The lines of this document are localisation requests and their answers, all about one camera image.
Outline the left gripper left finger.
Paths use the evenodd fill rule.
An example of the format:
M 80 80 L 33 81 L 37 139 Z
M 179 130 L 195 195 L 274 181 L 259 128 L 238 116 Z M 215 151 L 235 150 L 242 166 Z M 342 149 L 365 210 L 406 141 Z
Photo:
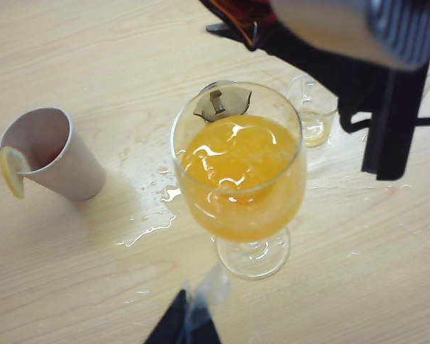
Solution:
M 188 319 L 187 292 L 181 289 L 144 343 L 192 343 Z

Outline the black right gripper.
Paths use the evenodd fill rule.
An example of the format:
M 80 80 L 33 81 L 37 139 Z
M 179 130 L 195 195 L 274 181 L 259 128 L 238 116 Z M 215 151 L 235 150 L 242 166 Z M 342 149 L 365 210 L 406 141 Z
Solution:
M 303 70 L 338 98 L 340 126 L 368 129 L 361 170 L 381 181 L 406 170 L 427 68 L 380 67 L 311 47 L 279 22 L 259 29 L 258 48 Z

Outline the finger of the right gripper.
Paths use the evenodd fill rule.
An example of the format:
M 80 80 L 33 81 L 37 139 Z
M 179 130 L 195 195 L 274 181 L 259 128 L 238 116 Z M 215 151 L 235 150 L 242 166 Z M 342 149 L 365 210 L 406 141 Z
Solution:
M 223 22 L 209 24 L 205 26 L 205 32 L 242 43 L 249 51 L 255 51 L 260 48 L 257 21 L 249 22 L 246 27 L 231 27 Z

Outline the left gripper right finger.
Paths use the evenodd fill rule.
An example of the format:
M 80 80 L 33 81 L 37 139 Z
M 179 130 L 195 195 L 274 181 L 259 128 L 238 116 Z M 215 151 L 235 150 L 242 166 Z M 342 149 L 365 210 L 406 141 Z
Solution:
M 226 303 L 230 288 L 223 267 L 215 264 L 191 293 L 186 313 L 187 343 L 221 343 L 211 313 Z

